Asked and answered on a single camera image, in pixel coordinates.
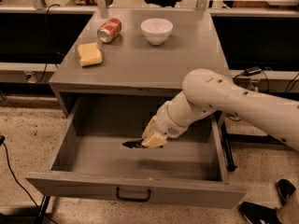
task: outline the open drawer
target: open drawer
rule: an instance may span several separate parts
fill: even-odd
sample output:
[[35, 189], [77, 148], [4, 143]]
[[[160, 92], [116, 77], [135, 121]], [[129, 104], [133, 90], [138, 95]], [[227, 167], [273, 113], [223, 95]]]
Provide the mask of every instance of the open drawer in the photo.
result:
[[232, 208], [245, 195], [229, 185], [214, 116], [161, 148], [130, 149], [163, 97], [82, 96], [68, 117], [50, 169], [27, 180], [46, 196]]

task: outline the soda can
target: soda can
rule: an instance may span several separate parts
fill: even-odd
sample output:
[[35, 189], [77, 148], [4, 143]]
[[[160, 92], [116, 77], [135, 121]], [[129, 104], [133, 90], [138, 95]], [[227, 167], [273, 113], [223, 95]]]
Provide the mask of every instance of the soda can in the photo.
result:
[[97, 30], [97, 36], [104, 43], [111, 42], [121, 32], [121, 21], [113, 18], [106, 21]]

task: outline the white robotic arm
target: white robotic arm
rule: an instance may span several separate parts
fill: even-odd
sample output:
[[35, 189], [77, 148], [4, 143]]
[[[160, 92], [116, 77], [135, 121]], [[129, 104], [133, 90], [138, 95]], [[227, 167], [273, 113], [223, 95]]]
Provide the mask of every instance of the white robotic arm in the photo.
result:
[[299, 102], [249, 91], [206, 69], [190, 72], [182, 92], [163, 104], [143, 132], [143, 147], [160, 147], [190, 124], [220, 110], [240, 117], [286, 145], [299, 150]]

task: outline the drawer handle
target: drawer handle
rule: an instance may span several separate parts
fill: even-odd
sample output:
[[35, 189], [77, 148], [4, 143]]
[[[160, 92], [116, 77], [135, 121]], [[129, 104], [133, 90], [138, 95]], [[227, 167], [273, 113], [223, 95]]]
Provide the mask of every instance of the drawer handle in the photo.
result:
[[143, 199], [139, 198], [124, 198], [120, 196], [120, 188], [116, 188], [116, 198], [120, 201], [144, 203], [150, 199], [150, 190], [148, 189], [148, 196]]

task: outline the black connector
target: black connector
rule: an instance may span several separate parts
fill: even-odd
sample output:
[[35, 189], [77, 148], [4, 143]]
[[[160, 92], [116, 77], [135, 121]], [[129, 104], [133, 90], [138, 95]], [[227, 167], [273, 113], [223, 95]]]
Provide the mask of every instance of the black connector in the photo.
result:
[[259, 66], [254, 66], [248, 69], [245, 69], [245, 75], [250, 77], [256, 74], [260, 74], [262, 72], [262, 69]]
[[3, 144], [5, 140], [6, 138], [3, 135], [0, 135], [0, 146]]

